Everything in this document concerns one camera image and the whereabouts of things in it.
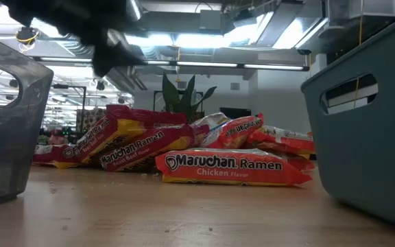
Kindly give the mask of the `green snake plant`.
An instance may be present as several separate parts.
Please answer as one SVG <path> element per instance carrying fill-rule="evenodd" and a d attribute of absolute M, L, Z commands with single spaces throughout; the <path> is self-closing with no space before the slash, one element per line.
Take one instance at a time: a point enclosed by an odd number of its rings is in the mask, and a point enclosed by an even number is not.
<path fill-rule="evenodd" d="M 189 80 L 182 97 L 180 97 L 179 90 L 168 79 L 167 74 L 163 73 L 162 90 L 165 110 L 173 113 L 184 113 L 190 118 L 195 114 L 200 104 L 215 92 L 216 88 L 216 86 L 211 87 L 203 94 L 198 102 L 193 103 L 192 99 L 195 96 L 195 76 L 193 75 Z"/>

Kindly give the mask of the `black round ceiling fixture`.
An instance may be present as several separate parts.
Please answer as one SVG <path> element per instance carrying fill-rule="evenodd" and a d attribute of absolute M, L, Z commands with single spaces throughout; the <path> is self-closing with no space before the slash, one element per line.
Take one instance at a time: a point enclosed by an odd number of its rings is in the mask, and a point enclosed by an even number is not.
<path fill-rule="evenodd" d="M 40 31 L 33 27 L 22 27 L 16 34 L 15 39 L 19 42 L 20 52 L 24 53 L 34 48 Z"/>

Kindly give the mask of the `dark flat monitor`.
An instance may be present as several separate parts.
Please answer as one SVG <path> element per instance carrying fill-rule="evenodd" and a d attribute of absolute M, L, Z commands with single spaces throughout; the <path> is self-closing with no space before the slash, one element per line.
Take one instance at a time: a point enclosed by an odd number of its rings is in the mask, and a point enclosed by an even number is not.
<path fill-rule="evenodd" d="M 248 108 L 226 108 L 221 107 L 219 111 L 230 119 L 237 119 L 240 117 L 247 117 L 251 115 L 251 110 Z"/>

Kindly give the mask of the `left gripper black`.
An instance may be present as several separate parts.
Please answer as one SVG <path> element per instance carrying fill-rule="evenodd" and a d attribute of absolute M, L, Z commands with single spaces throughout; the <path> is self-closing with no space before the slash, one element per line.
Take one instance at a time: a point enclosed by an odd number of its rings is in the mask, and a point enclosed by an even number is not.
<path fill-rule="evenodd" d="M 130 0 L 1 0 L 10 17 L 23 25 L 39 19 L 60 34 L 73 34 L 86 45 L 95 45 L 92 58 L 95 75 L 104 77 L 115 66 L 145 62 L 124 44 L 107 46 L 108 31 L 123 31 L 131 22 Z"/>

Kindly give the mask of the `blue plastic bin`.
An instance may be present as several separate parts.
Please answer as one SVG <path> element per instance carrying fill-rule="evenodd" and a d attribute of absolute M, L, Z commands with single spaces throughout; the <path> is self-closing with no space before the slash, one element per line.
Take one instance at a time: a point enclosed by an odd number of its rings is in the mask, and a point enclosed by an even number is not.
<path fill-rule="evenodd" d="M 329 113 L 325 94 L 363 75 L 378 83 L 369 104 Z M 395 223 L 395 22 L 301 86 L 319 174 L 328 194 Z"/>

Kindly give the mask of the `orange chicken ramen pack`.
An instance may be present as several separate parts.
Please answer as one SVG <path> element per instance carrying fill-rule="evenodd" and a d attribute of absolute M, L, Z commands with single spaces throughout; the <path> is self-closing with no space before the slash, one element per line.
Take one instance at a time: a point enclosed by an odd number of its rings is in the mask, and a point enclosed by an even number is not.
<path fill-rule="evenodd" d="M 262 126 L 249 134 L 244 147 L 297 155 L 316 154 L 311 135 L 273 126 Z"/>
<path fill-rule="evenodd" d="M 164 183 L 295 187 L 312 180 L 285 159 L 258 149 L 193 148 L 156 157 Z"/>
<path fill-rule="evenodd" d="M 281 157 L 283 160 L 287 161 L 290 165 L 302 172 L 315 169 L 313 162 L 303 156 L 284 152 L 276 152 L 275 155 Z"/>

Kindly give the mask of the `white ramen packet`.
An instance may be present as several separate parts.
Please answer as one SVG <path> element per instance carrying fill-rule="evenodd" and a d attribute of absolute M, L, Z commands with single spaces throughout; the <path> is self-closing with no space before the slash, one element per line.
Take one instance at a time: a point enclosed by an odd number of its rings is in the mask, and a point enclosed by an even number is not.
<path fill-rule="evenodd" d="M 201 148 L 239 149 L 248 136 L 263 125 L 263 114 L 228 120 L 206 134 Z"/>

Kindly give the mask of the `grey translucent plastic bin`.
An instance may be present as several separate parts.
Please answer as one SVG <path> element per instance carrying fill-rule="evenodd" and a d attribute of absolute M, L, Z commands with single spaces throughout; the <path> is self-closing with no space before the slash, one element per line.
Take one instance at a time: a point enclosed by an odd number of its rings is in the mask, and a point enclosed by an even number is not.
<path fill-rule="evenodd" d="M 0 204 L 25 191 L 53 71 L 0 42 L 0 70 L 14 77 L 19 94 L 0 106 Z"/>

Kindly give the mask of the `black suspended linear light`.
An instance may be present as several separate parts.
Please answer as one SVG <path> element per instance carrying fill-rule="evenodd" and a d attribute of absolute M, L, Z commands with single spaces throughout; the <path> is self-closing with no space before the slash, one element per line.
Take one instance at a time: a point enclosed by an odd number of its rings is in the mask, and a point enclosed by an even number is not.
<path fill-rule="evenodd" d="M 63 58 L 63 57 L 40 57 L 30 56 L 39 62 L 72 62 L 72 63 L 92 63 L 90 58 Z M 245 64 L 245 63 L 228 63 L 228 62 L 195 62 L 195 61 L 177 61 L 177 60 L 144 60 L 139 65 L 144 66 L 173 66 L 173 67 L 215 67 L 228 69 L 260 69 L 275 71 L 309 71 L 310 67 L 301 65 L 283 65 L 283 64 Z"/>

